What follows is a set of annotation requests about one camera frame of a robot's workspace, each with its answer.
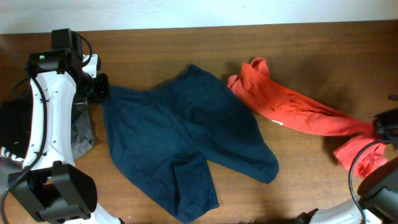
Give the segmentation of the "navy blue shorts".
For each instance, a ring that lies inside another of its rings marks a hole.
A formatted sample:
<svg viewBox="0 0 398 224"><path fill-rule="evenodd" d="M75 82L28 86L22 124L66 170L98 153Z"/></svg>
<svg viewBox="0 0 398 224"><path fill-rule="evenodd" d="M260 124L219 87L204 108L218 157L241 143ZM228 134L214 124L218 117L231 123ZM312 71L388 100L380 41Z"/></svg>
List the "navy blue shorts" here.
<svg viewBox="0 0 398 224"><path fill-rule="evenodd" d="M251 110L196 65L155 90L112 86L103 109L115 166L180 222L219 205L209 162L265 184L279 172Z"/></svg>

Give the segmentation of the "red mesh garment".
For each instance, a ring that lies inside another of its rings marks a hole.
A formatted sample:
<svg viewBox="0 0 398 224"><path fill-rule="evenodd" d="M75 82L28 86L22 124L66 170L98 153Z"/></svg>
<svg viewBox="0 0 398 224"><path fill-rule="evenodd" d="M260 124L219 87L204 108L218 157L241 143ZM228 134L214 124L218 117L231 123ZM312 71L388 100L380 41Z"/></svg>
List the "red mesh garment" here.
<svg viewBox="0 0 398 224"><path fill-rule="evenodd" d="M346 170L365 145L378 141L373 135L372 123L360 121L272 81L264 58L244 63L238 75L228 78L227 86L250 109L282 126L319 136L348 136L349 140L333 152ZM387 162L385 148L385 144L377 144L367 149L356 163L354 175L365 178L383 166Z"/></svg>

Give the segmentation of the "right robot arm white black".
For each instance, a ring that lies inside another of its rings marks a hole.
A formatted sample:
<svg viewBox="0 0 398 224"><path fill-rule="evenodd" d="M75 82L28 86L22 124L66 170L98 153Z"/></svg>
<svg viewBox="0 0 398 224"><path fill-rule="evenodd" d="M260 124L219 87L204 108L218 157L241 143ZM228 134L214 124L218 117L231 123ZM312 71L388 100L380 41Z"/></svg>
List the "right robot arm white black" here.
<svg viewBox="0 0 398 224"><path fill-rule="evenodd" d="M397 223L397 158L368 175L357 192L353 190L354 167L367 149L377 144L397 147L397 109L376 115L373 124L381 139L365 145L353 159L348 174L351 199L329 209L303 212L292 224Z"/></svg>

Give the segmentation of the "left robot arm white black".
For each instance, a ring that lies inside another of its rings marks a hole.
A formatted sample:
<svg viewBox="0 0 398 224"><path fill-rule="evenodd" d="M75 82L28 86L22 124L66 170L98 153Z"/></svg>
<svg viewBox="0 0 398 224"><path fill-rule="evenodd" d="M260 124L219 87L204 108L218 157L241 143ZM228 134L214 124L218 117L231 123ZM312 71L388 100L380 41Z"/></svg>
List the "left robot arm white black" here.
<svg viewBox="0 0 398 224"><path fill-rule="evenodd" d="M22 171L9 176L12 194L37 222L121 223L99 203L94 180L76 168L72 118L90 103L109 98L108 77L98 55L83 54L86 39L70 29L53 30L52 48L30 55L32 122Z"/></svg>

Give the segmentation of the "grey folded garment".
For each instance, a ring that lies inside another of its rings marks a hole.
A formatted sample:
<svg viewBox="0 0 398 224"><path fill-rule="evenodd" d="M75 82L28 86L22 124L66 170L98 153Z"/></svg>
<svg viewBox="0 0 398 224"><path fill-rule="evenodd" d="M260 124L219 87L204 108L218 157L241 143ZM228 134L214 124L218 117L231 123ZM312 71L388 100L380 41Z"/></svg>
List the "grey folded garment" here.
<svg viewBox="0 0 398 224"><path fill-rule="evenodd" d="M72 156L76 160L84 156L95 145L95 136L90 115L84 110L71 125ZM8 175L22 170L23 158L11 155L6 148L1 148L1 194L7 187Z"/></svg>

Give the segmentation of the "black folded garment white print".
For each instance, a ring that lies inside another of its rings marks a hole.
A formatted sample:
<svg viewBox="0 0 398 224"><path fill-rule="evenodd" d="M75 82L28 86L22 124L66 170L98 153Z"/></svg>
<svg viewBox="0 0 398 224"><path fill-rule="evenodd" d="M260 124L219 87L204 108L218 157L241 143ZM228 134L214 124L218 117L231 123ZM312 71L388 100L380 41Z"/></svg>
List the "black folded garment white print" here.
<svg viewBox="0 0 398 224"><path fill-rule="evenodd" d="M26 157L30 139L32 108L32 100L28 98L5 102L1 105L1 148L5 147L6 152L23 160Z"/></svg>

